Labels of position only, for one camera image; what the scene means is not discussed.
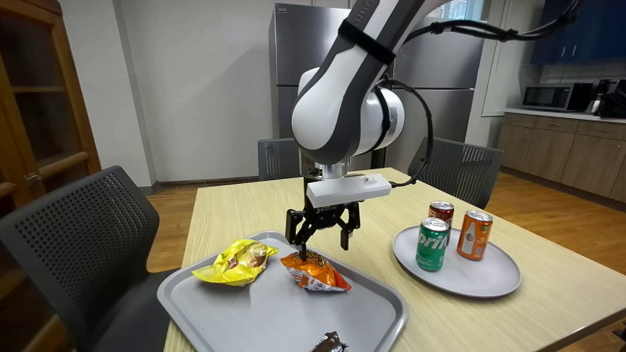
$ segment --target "round plate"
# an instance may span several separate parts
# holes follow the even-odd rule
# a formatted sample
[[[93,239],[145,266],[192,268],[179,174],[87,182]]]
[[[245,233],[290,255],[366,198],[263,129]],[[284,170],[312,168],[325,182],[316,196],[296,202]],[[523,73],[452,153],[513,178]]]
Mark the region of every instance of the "round plate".
[[[439,272],[425,272],[415,262],[419,227],[396,237],[394,255],[419,280],[456,296],[501,298],[521,288],[521,270],[507,253],[490,243],[484,260],[466,260],[456,253],[458,233],[450,231],[445,266]]]

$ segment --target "wooden table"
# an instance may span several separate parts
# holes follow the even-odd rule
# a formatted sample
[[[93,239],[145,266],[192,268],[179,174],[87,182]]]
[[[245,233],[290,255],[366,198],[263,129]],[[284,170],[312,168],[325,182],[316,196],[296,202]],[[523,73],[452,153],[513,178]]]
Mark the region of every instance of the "wooden table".
[[[376,172],[407,178],[392,168]],[[494,217],[492,243],[519,264],[521,290],[501,300],[464,300],[417,282],[396,260],[392,241],[417,225],[435,200],[454,202],[454,227],[472,208],[427,184],[407,186],[362,204],[362,229],[353,235],[351,251],[339,247],[339,229],[310,241],[312,249],[396,288],[407,301],[409,319],[394,350],[556,350],[626,315],[626,276],[499,217]],[[302,202],[300,178],[198,190],[184,266],[239,237],[284,233],[286,210],[302,210]],[[173,325],[167,350],[188,348]]]

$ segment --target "soda can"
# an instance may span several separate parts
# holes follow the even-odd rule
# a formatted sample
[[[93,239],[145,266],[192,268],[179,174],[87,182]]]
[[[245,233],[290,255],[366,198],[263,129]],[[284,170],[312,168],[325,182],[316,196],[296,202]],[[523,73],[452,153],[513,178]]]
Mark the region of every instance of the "soda can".
[[[452,229],[454,206],[450,202],[433,202],[429,208],[429,217],[443,219]]]
[[[419,227],[417,255],[419,268],[437,272],[445,266],[450,227],[443,219],[429,217]]]
[[[490,245],[492,223],[490,213],[470,210],[464,217],[456,253],[468,260],[482,260]]]

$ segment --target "plastic tray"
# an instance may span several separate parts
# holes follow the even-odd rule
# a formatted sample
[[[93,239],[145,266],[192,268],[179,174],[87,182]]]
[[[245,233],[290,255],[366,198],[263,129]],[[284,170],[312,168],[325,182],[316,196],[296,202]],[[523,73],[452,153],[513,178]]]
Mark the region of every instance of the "plastic tray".
[[[349,294],[310,294],[298,288],[280,258],[296,253],[278,233],[253,237],[278,249],[263,276],[247,288],[198,282],[194,268],[175,272],[159,288],[159,301],[196,350],[314,350],[337,331],[349,350],[390,350],[407,309],[400,296],[333,262],[351,282]]]
[[[456,253],[458,229],[450,231],[445,266],[439,272],[425,272],[415,262],[419,227],[402,231],[392,249],[396,258],[415,278],[464,298],[501,298],[523,286],[523,274],[515,260],[495,245],[488,245],[486,256],[480,262],[466,260]]]

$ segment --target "window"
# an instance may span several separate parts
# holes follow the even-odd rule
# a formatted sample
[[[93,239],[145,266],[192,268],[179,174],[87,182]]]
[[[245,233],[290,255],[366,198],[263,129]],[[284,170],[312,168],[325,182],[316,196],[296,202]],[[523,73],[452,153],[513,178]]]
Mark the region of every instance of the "window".
[[[484,18],[484,0],[452,0],[435,12],[429,18],[447,18],[447,20],[482,20]]]

